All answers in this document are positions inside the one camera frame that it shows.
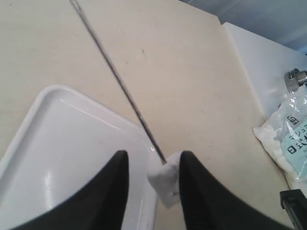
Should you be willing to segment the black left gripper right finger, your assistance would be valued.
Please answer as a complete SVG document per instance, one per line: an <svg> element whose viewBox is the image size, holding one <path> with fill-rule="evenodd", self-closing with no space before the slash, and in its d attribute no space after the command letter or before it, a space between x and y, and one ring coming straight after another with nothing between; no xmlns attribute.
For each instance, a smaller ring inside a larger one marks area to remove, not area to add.
<svg viewBox="0 0 307 230"><path fill-rule="evenodd" d="M188 230L286 230L232 194L191 151L179 160L179 195Z"/></svg>

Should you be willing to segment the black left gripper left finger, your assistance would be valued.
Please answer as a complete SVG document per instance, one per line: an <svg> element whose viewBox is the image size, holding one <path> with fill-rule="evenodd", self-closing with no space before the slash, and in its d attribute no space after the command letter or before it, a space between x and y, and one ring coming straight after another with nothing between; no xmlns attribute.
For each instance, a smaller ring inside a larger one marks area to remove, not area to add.
<svg viewBox="0 0 307 230"><path fill-rule="evenodd" d="M82 189L18 230L119 230L129 195L129 157L117 151Z"/></svg>

